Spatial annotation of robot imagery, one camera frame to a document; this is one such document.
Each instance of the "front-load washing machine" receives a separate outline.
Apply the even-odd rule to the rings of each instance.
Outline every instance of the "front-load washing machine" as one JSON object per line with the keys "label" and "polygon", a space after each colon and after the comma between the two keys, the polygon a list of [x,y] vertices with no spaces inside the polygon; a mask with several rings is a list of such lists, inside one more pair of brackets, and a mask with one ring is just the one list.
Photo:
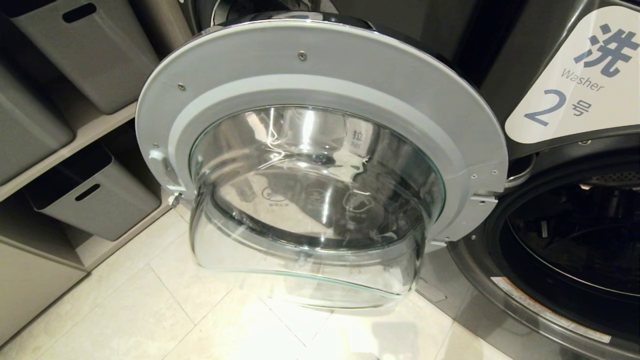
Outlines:
{"label": "front-load washing machine", "polygon": [[306,306],[417,288],[515,359],[640,358],[640,4],[234,3],[136,114],[200,265]]}

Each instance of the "open washing machine door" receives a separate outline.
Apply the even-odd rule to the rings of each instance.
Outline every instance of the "open washing machine door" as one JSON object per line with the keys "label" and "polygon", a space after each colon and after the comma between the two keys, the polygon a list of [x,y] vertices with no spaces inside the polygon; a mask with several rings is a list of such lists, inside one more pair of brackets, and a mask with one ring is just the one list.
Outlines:
{"label": "open washing machine door", "polygon": [[433,55],[368,22],[264,13],[216,26],[149,77],[136,129],[192,202],[205,268],[307,306],[378,307],[414,287],[504,189],[500,124]]}

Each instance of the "washer label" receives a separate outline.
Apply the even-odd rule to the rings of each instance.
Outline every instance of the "washer label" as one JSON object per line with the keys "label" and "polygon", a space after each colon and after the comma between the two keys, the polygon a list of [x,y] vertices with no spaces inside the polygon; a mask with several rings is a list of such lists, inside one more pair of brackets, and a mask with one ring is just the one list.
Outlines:
{"label": "washer label", "polygon": [[518,289],[509,279],[506,277],[492,277],[491,280],[496,283],[497,286],[500,286],[500,289],[504,290],[509,296],[513,297],[522,305],[526,306],[527,309],[533,311],[534,313],[544,317],[545,319],[554,322],[562,327],[565,327],[573,332],[577,332],[580,335],[586,336],[587,338],[591,338],[594,340],[601,341],[603,343],[609,343],[611,341],[611,336],[603,334],[602,332],[598,332],[588,327],[582,326],[579,323],[573,322],[567,318],[564,318],[555,312],[547,309],[546,307],[539,304],[537,301],[533,300],[522,290]]}
{"label": "washer label", "polygon": [[520,143],[640,124],[640,13],[585,16],[505,123]]}

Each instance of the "gray storage bin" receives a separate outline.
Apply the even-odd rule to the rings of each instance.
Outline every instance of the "gray storage bin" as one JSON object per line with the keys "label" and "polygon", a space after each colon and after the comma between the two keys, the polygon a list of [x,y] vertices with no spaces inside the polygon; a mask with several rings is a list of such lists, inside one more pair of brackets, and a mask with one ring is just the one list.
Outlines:
{"label": "gray storage bin", "polygon": [[39,212],[115,241],[160,206],[160,200],[99,143],[25,186]]}
{"label": "gray storage bin", "polygon": [[1,9],[104,113],[134,102],[158,64],[127,0],[20,0]]}
{"label": "gray storage bin", "polygon": [[57,111],[0,59],[0,185],[74,138]]}

